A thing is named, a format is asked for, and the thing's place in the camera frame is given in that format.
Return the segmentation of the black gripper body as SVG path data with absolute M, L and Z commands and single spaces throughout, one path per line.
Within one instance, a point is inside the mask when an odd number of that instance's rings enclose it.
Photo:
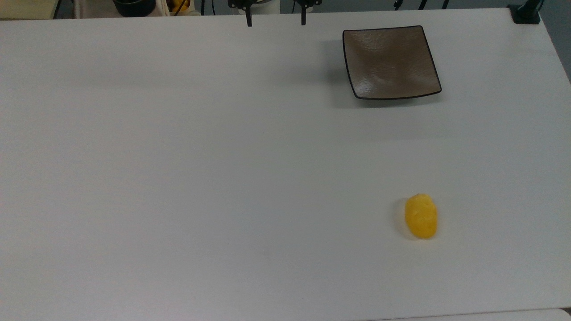
M 294 4 L 302 8 L 310 8 L 316 5 L 321 5 L 322 0 L 293 0 Z M 251 9 L 262 8 L 264 6 L 277 6 L 280 0 L 229 0 L 228 7 L 234 9 Z

